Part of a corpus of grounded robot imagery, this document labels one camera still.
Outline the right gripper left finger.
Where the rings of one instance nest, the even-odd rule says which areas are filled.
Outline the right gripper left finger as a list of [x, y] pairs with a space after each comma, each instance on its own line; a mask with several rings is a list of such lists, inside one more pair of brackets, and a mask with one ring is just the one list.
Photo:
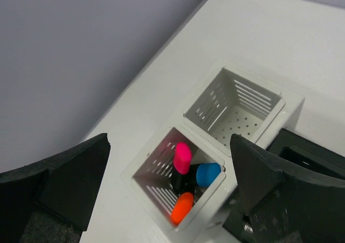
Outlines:
[[1, 173], [1, 242], [79, 242], [109, 158], [106, 133]]

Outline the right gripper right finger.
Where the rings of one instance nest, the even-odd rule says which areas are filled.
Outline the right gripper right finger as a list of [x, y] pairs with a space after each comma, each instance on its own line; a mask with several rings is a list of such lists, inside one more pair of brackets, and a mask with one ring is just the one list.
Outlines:
[[237, 186], [224, 228], [240, 242], [344, 242], [344, 179], [230, 139]]

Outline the blue highlighter marker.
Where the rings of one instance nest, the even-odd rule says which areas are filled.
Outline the blue highlighter marker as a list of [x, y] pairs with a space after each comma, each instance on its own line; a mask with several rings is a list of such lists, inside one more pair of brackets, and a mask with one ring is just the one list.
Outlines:
[[208, 188], [222, 171], [218, 163], [198, 163], [190, 166], [188, 184], [194, 187]]

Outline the orange highlighter marker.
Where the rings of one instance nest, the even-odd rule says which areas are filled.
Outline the orange highlighter marker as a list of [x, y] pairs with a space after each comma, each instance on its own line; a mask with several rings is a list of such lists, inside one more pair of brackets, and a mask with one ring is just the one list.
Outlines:
[[175, 226], [179, 225], [187, 216], [193, 204], [194, 195], [191, 192], [185, 192], [180, 195], [170, 215], [170, 219]]

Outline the pink highlighter marker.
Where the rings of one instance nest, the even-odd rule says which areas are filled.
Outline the pink highlighter marker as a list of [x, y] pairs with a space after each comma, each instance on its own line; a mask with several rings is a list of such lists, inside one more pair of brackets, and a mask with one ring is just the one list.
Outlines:
[[176, 145], [172, 162], [171, 186], [176, 193], [181, 193], [187, 183], [192, 152], [185, 142]]

